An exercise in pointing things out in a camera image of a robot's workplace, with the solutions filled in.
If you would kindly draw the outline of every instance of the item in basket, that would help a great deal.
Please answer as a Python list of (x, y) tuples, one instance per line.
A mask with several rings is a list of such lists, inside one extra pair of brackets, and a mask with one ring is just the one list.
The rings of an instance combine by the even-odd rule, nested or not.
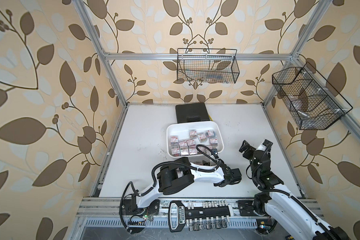
[(172, 156), (174, 156), (174, 157), (180, 156), (180, 148), (179, 148), (179, 146), (173, 146), (172, 147)]
[(197, 137), (196, 130), (194, 130), (194, 129), (189, 130), (189, 138), (196, 138), (196, 137)]
[(197, 149), (195, 146), (189, 146), (189, 155), (196, 155)]
[(170, 136), (170, 142), (171, 142), (171, 145), (179, 145), (179, 140), (178, 140), (178, 137), (177, 136)]
[(186, 140), (180, 140), (179, 141), (179, 146), (180, 147), (187, 147), (188, 145), (187, 145), (187, 141)]
[(212, 146), (216, 146), (218, 144), (217, 138), (210, 138), (209, 142), (211, 143)]
[(189, 140), (187, 140), (187, 144), (188, 144), (188, 146), (192, 146), (192, 145), (196, 145), (196, 142), (194, 139), (189, 139)]
[(188, 148), (187, 147), (181, 147), (180, 148), (180, 154), (181, 154), (181, 156), (189, 155)]
[(207, 141), (206, 135), (204, 133), (197, 135), (197, 137), (199, 138), (200, 142)]
[(216, 133), (215, 133), (214, 130), (208, 130), (208, 131), (206, 131), (206, 132), (205, 132), (205, 135), (206, 135), (207, 137), (216, 137)]

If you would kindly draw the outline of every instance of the floral wallpaper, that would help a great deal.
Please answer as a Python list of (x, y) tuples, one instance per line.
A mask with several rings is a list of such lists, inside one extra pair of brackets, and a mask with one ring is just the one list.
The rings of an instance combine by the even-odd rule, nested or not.
[(105, 51), (234, 48), (289, 53), (315, 0), (84, 0)]
[(281, 61), (238, 61), (240, 75), (233, 83), (177, 79), (173, 61), (115, 60), (115, 75), (130, 103), (261, 103), (272, 85), (271, 75)]
[[(349, 114), (360, 123), (360, 1), (334, 0), (300, 57), (353, 105)], [(267, 109), (308, 197), (317, 199), (327, 222), (360, 240), (357, 139), (341, 121), (324, 131), (298, 130), (280, 96)]]
[(349, 114), (360, 123), (360, 1), (333, 1), (300, 57), (351, 103)]
[(323, 131), (298, 130), (282, 99), (267, 108), (307, 196), (326, 221), (360, 240), (360, 144), (338, 121)]
[(73, 4), (0, 1), (0, 239), (68, 235), (121, 110)]

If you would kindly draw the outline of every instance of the wire mesh basket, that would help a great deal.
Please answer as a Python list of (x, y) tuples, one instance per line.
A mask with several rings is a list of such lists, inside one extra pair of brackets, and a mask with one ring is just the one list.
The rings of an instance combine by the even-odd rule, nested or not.
[[(326, 87), (321, 87), (313, 78), (312, 65), (290, 67), (272, 74), (272, 84), (279, 98), (287, 106), (300, 130), (325, 130), (352, 110), (350, 103), (325, 79)], [(339, 96), (349, 105), (342, 108), (334, 100)]]
[(235, 49), (177, 49), (177, 79), (192, 83), (236, 83), (240, 71)]

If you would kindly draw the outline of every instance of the black cable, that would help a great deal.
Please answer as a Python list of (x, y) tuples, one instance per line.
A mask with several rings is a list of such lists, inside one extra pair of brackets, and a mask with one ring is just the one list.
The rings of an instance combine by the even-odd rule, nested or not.
[(250, 168), (250, 166), (251, 166), (251, 165), (248, 165), (248, 166), (247, 166), (247, 169), (245, 170), (245, 174), (247, 175), (247, 177), (248, 177), (249, 179), (252, 179), (250, 176), (248, 176), (248, 169)]
[[(211, 154), (215, 157), (215, 159), (211, 158), (211, 157), (208, 156), (205, 152), (201, 151), (201, 150), (199, 149), (199, 147), (204, 147), (205, 149), (207, 149), (208, 151), (210, 151)], [(207, 158), (211, 159), (214, 163), (217, 164), (216, 159), (218, 159), (219, 156), (217, 156), (209, 147), (206, 147), (206, 146), (201, 145), (201, 144), (197, 144), (197, 145), (196, 145), (196, 150), (197, 150), (199, 153), (201, 153), (202, 155), (204, 155), (204, 156), (206, 156)]]

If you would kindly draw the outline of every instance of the small plastic box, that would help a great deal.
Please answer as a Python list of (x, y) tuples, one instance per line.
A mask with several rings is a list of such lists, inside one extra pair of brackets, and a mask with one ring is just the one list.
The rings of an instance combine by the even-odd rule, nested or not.
[(205, 135), (206, 135), (207, 137), (216, 137), (216, 133), (215, 133), (214, 130), (208, 130), (208, 131), (206, 131), (206, 132), (205, 132)]
[(194, 139), (188, 139), (188, 140), (187, 140), (187, 144), (188, 144), (188, 146), (196, 145), (196, 142), (195, 142)]
[(169, 141), (171, 142), (171, 145), (179, 145), (177, 136), (170, 136)]
[(206, 138), (205, 133), (199, 134), (199, 135), (197, 135), (197, 137), (199, 138), (199, 141), (200, 141), (200, 142), (205, 142), (205, 141), (207, 141), (207, 138)]
[(210, 138), (209, 142), (210, 142), (211, 146), (217, 146), (218, 145), (217, 138)]
[(172, 150), (172, 152), (171, 152), (172, 156), (174, 156), (174, 157), (180, 156), (180, 148), (179, 148), (179, 146), (173, 146), (171, 150)]
[(187, 147), (188, 146), (187, 141), (186, 140), (180, 140), (179, 141), (179, 146), (180, 147)]
[(189, 138), (196, 138), (197, 131), (195, 129), (189, 130)]
[(180, 149), (181, 156), (187, 156), (189, 155), (188, 148)]

